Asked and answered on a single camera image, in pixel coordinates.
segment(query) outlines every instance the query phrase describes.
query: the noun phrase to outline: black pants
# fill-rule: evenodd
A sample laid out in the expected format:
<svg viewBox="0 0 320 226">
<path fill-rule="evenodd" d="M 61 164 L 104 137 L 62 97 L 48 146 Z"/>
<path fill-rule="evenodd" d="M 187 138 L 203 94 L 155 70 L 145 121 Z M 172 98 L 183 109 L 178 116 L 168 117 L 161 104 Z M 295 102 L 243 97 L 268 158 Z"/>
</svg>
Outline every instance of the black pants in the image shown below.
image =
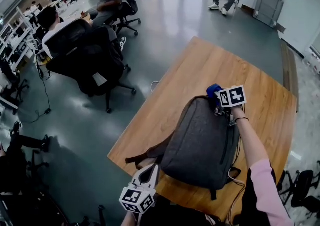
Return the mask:
<svg viewBox="0 0 320 226">
<path fill-rule="evenodd" d="M 30 24 L 31 24 L 32 26 L 34 26 L 34 24 L 35 24 L 36 27 L 38 26 L 38 22 L 37 22 L 37 19 L 36 19 L 35 16 L 33 16 L 32 18 L 30 18 L 29 22 L 30 22 Z"/>
<path fill-rule="evenodd" d="M 7 156 L 15 156 L 17 153 L 20 153 L 22 146 L 29 148 L 41 148 L 42 143 L 42 140 L 15 133 L 11 137 L 10 146 L 6 151 L 6 154 Z"/>
</svg>

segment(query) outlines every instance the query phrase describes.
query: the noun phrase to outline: backpack zipper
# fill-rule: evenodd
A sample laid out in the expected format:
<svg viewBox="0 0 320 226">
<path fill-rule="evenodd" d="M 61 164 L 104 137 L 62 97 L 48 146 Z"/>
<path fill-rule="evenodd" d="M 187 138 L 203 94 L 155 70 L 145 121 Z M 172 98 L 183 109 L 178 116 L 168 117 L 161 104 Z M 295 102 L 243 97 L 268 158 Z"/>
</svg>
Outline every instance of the backpack zipper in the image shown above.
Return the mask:
<svg viewBox="0 0 320 226">
<path fill-rule="evenodd" d="M 228 148 L 228 142 L 229 142 L 229 127 L 226 128 L 227 134 L 226 134 L 226 139 L 225 139 L 225 145 L 222 153 L 222 158 L 220 160 L 220 164 L 223 164 L 225 161 L 226 153 L 227 153 L 227 148 Z"/>
</svg>

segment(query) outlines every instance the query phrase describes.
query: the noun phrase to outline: wooden table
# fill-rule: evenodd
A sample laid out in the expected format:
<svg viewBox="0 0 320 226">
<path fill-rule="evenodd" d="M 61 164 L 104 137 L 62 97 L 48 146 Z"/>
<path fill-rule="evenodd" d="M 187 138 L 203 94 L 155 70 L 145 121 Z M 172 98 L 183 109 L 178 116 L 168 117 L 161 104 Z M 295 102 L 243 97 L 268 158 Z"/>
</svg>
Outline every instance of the wooden table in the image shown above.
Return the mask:
<svg viewBox="0 0 320 226">
<path fill-rule="evenodd" d="M 213 83 L 223 87 L 244 84 L 246 114 L 264 143 L 279 180 L 293 138 L 295 96 L 259 68 L 197 37 L 167 71 L 108 157 L 134 175 L 134 163 L 126 164 L 125 158 L 142 154 L 168 137 L 187 102 L 194 96 L 206 94 L 207 87 Z M 246 181 L 248 168 L 242 148 L 235 166 L 242 170 L 238 179 Z M 217 200 L 211 201 L 209 190 L 174 180 L 164 173 L 157 186 L 157 193 L 172 202 L 221 219 L 226 218 L 240 190 L 240 186 L 230 183 L 217 191 Z M 238 199 L 232 216 L 240 213 L 241 208 L 242 202 Z"/>
</svg>

